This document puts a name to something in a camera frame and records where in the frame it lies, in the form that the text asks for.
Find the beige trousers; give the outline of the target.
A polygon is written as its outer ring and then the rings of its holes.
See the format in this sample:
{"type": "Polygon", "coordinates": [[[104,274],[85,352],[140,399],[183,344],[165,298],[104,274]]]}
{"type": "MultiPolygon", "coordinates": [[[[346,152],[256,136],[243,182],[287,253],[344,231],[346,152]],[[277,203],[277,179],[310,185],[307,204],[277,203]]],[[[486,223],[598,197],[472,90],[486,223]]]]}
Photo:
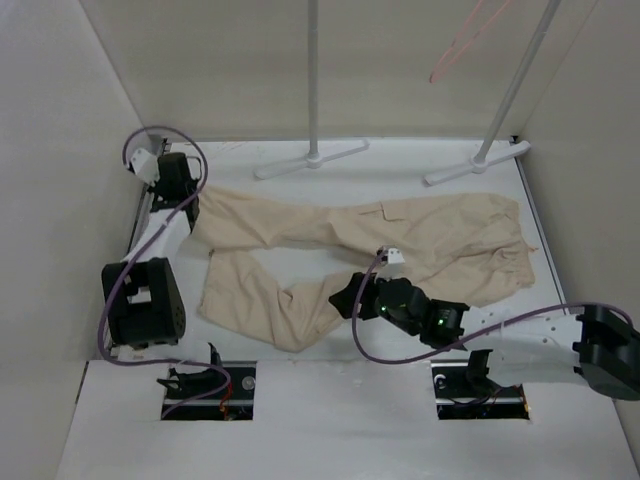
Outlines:
{"type": "Polygon", "coordinates": [[[211,250],[199,312],[209,322],[298,353],[336,329],[329,303],[349,272],[282,287],[256,249],[341,247],[374,257],[399,249],[404,274],[429,296],[484,307],[534,284],[519,206],[471,193],[355,206],[295,205],[207,187],[193,234],[211,250]]]}

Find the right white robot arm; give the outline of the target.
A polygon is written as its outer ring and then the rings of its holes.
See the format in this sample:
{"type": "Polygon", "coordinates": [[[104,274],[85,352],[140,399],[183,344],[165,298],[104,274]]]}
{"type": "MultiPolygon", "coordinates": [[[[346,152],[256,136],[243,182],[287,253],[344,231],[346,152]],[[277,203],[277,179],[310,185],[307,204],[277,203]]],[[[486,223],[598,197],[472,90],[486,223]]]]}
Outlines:
{"type": "Polygon", "coordinates": [[[422,344],[428,357],[469,355],[464,384],[487,396],[522,383],[566,383],[624,401],[639,398],[639,332],[629,316],[602,303],[570,303],[511,317],[437,300],[406,278],[355,273],[329,298],[351,322],[382,318],[422,344]]]}

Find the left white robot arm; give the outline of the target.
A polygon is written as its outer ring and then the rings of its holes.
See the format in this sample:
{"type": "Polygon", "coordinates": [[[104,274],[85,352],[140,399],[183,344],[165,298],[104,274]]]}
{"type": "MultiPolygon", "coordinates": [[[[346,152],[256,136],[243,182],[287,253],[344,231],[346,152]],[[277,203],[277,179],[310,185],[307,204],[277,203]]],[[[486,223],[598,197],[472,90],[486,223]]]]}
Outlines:
{"type": "Polygon", "coordinates": [[[122,261],[103,267],[101,280],[113,343],[141,350],[175,345],[186,331],[186,312],[172,264],[199,215],[198,178],[187,156],[134,151],[129,170],[149,187],[148,222],[122,261]]]}

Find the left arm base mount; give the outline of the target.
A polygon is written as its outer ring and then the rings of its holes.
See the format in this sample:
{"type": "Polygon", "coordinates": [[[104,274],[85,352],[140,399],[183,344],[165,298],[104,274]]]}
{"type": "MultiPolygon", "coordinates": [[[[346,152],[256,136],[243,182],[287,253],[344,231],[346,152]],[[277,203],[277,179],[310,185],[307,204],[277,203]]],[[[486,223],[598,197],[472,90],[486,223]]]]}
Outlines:
{"type": "Polygon", "coordinates": [[[160,419],[164,421],[250,421],[257,385],[255,361],[223,361],[208,344],[217,367],[172,366],[157,383],[164,388],[160,419]]]}

